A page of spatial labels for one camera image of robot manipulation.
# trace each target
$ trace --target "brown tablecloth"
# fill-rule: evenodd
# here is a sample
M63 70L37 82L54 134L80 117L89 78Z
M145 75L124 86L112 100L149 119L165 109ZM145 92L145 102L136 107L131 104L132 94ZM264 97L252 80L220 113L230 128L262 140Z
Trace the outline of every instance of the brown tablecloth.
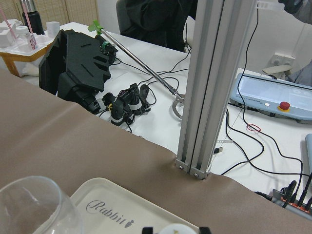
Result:
M175 154L0 71L0 187L41 175L68 195L103 177L213 234L307 233L312 222L236 181L197 180L174 166Z

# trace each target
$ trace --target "printed logo on tray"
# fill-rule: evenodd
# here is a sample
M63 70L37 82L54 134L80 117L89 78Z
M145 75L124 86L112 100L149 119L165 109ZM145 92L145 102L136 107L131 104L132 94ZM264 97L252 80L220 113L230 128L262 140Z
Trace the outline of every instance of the printed logo on tray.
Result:
M113 209L108 208L104 201L90 201L86 206L86 211L93 215L103 215L104 217L107 217L108 219L116 222L119 225L124 225L125 228L130 227L134 223L133 219L129 221L129 219L125 219L124 216L121 215L119 212L115 212L113 211Z

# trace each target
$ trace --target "thermos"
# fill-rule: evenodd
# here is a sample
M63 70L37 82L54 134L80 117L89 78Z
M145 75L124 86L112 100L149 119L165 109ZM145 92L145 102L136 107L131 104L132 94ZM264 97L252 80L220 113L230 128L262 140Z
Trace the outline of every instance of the thermos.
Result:
M22 16L23 16L25 25L28 27L28 29L29 29L29 25L27 23L25 14L28 14L33 33L44 34L40 14L36 10L34 0L19 0L19 1L20 1L21 6L24 3L27 9L27 12L24 12L23 10Z

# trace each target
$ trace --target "clear plastic bottle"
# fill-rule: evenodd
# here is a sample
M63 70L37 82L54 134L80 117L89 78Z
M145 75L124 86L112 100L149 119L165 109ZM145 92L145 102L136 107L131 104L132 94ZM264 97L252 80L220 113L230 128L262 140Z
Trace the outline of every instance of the clear plastic bottle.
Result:
M19 35L16 43L21 52L31 52L36 49L36 40L34 35L30 34L27 26L16 27L16 33Z

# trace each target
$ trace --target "display screen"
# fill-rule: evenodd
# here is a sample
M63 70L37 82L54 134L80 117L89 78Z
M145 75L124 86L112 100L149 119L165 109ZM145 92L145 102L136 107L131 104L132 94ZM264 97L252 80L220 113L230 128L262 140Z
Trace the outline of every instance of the display screen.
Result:
M260 78L243 76L239 84L242 96L280 104L290 103L292 107L312 111L312 88L298 87L293 83L283 84Z

